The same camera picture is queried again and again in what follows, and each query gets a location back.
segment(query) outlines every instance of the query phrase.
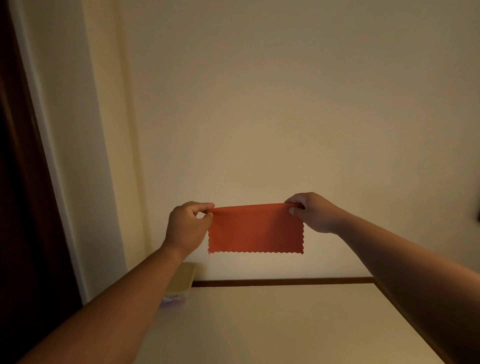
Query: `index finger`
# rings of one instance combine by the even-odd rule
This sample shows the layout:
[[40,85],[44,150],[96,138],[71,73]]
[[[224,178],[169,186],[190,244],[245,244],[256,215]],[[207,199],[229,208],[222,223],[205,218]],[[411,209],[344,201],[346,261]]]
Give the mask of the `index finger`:
[[215,204],[212,202],[187,202],[182,206],[187,207],[193,214],[197,214],[198,212],[210,210],[215,207]]
[[305,206],[307,203],[307,197],[305,193],[294,194],[292,197],[288,198],[285,203],[291,202],[293,204],[302,204]]

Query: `white table top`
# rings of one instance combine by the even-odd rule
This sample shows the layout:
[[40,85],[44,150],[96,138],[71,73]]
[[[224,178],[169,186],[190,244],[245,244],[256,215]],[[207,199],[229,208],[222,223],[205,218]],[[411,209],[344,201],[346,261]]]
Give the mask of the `white table top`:
[[373,284],[192,288],[161,307],[136,364],[441,364]]

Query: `person's right arm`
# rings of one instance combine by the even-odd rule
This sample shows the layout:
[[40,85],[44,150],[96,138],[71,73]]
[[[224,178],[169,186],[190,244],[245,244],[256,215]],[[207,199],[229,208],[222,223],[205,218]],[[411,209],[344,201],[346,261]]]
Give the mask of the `person's right arm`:
[[456,363],[480,358],[480,275],[354,216],[315,193],[286,202],[318,232],[338,235],[402,313]]

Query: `cleaning cloth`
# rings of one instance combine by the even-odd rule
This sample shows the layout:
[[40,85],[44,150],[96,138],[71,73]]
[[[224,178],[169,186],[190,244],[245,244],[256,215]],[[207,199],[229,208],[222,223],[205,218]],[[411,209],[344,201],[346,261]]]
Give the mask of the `cleaning cloth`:
[[208,229],[208,252],[301,253],[303,222],[288,209],[301,204],[218,207]]

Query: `hand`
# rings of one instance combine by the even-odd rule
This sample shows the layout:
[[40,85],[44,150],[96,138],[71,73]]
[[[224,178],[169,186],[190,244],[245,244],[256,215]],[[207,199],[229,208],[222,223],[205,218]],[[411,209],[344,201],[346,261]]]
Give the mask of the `hand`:
[[295,194],[285,202],[302,204],[305,208],[292,207],[290,214],[297,216],[317,232],[336,233],[348,212],[335,206],[315,192]]
[[205,234],[212,225],[213,214],[207,213],[203,218],[197,218],[199,212],[215,207],[215,204],[190,201],[177,206],[170,212],[167,233],[162,244],[175,257],[183,261],[202,243]]

